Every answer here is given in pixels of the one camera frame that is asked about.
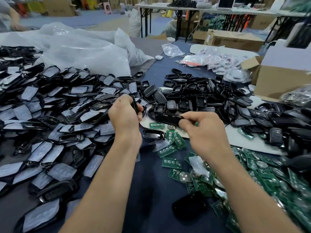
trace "hand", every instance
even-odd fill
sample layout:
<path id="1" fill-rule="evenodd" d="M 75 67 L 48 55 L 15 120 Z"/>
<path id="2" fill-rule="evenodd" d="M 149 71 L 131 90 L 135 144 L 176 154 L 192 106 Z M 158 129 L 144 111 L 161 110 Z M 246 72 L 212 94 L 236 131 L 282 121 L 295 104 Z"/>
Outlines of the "hand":
<path id="1" fill-rule="evenodd" d="M 132 102 L 132 97 L 126 94 L 122 95 L 111 106 L 108 115 L 115 129 L 116 138 L 136 142 L 140 146 L 142 144 L 142 135 L 139 131 L 139 122 L 142 120 L 142 111 L 144 109 L 137 104 L 139 110 L 137 115 L 131 106 Z"/>
<path id="2" fill-rule="evenodd" d="M 224 123 L 216 113 L 190 111 L 181 116 L 184 119 L 179 121 L 179 126 L 188 133 L 193 150 L 212 168 L 234 157 Z M 194 126 L 190 120 L 199 125 Z"/>
<path id="3" fill-rule="evenodd" d="M 26 27 L 20 25 L 19 23 L 11 22 L 11 29 L 14 31 L 23 32 L 26 31 Z"/>

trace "laptop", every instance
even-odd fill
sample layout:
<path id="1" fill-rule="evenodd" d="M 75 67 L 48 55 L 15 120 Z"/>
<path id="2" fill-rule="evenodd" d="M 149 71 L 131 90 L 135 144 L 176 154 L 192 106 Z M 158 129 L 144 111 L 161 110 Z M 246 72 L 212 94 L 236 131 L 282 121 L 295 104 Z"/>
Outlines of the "laptop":
<path id="1" fill-rule="evenodd" d="M 217 9 L 230 10 L 233 7 L 235 0 L 219 0 Z"/>

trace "forearm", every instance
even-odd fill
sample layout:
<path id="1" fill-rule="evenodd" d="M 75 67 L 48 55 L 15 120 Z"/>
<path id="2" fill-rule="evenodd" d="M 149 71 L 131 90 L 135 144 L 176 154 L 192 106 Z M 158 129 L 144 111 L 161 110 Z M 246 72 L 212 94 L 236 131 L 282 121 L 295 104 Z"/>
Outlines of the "forearm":
<path id="1" fill-rule="evenodd" d="M 232 156 L 215 167 L 243 233 L 301 232 Z"/>
<path id="2" fill-rule="evenodd" d="M 89 189 L 60 233 L 119 233 L 139 147 L 122 138 L 115 141 Z"/>
<path id="3" fill-rule="evenodd" d="M 19 14 L 12 7 L 10 7 L 10 17 L 12 18 L 12 22 L 19 23 Z"/>

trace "person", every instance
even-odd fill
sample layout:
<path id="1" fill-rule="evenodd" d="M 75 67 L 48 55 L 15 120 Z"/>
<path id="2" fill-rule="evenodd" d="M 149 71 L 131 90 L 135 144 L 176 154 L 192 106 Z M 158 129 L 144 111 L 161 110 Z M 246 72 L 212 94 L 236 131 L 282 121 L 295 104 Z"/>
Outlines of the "person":
<path id="1" fill-rule="evenodd" d="M 9 4 L 5 0 L 0 0 L 0 13 L 7 14 L 11 17 L 11 30 L 12 31 L 25 31 L 26 28 L 19 24 L 20 17 L 19 14 L 9 6 Z M 0 20 L 0 33 L 8 32 L 9 30 L 5 26 L 5 24 Z"/>
<path id="2" fill-rule="evenodd" d="M 109 117 L 115 140 L 89 189 L 59 233 L 121 233 L 135 160 L 142 144 L 138 115 L 128 95 L 118 98 Z M 179 126 L 187 131 L 193 150 L 215 170 L 243 233 L 298 233 L 276 202 L 254 182 L 235 158 L 222 120 L 213 112 L 187 112 Z"/>

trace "floor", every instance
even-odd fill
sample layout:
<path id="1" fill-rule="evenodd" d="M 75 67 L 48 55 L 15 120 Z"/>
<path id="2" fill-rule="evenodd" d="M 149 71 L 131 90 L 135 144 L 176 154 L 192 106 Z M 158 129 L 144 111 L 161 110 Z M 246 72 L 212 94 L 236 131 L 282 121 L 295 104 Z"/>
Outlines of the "floor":
<path id="1" fill-rule="evenodd" d="M 121 28 L 129 34 L 129 17 L 121 15 L 119 11 L 114 11 L 111 15 L 105 15 L 103 11 L 80 11 L 79 16 L 73 17 L 49 17 L 41 16 L 37 13 L 32 13 L 32 17 L 21 19 L 20 23 L 24 26 L 41 28 L 45 24 L 61 22 L 72 28 L 82 28 L 89 31 L 116 31 Z M 151 33 L 149 29 L 150 17 L 148 17 L 148 35 L 159 35 L 165 29 L 171 18 L 162 17 L 160 13 L 152 13 Z M 143 36 L 145 35 L 145 20 L 143 18 Z M 6 26 L 10 25 L 9 20 L 4 20 Z M 265 39 L 267 34 L 261 34 L 261 31 L 246 28 L 244 32 L 253 33 L 261 39 Z M 179 38 L 178 41 L 184 41 L 184 38 Z M 264 46 L 259 51 L 259 55 L 264 54 Z"/>

